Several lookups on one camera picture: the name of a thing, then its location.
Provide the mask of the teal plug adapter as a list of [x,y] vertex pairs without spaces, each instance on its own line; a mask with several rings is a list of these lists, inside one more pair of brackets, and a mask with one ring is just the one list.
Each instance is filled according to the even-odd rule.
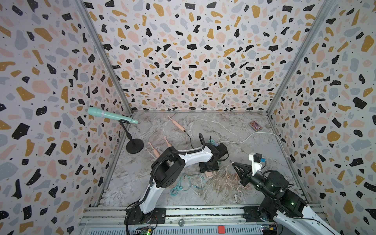
[[215,146],[215,147],[218,146],[218,143],[217,143],[216,141],[214,141],[214,140],[210,140],[209,143],[210,143],[211,145]]

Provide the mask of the pink plug adapter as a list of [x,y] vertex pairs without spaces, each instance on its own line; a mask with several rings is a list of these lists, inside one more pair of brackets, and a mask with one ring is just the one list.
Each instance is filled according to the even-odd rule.
[[208,179],[210,179],[210,178],[213,177],[213,173],[212,172],[205,172],[204,174],[205,174],[206,178],[208,178]]

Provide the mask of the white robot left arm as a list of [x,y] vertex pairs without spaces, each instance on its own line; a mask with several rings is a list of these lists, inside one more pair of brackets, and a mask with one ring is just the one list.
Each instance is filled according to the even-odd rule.
[[163,190],[172,185],[186,166],[199,164],[201,173],[219,170],[218,163],[228,158],[224,144],[214,146],[204,143],[191,150],[176,150],[169,147],[152,164],[149,185],[136,208],[143,214],[152,212]]

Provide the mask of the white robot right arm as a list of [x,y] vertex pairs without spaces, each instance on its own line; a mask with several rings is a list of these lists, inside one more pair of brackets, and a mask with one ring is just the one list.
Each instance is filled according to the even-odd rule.
[[252,165],[232,162],[240,184],[248,184],[264,195],[257,209],[258,215],[247,215],[248,220],[259,218],[274,221],[297,235],[338,235],[299,195],[289,189],[290,183],[276,170],[262,173]]

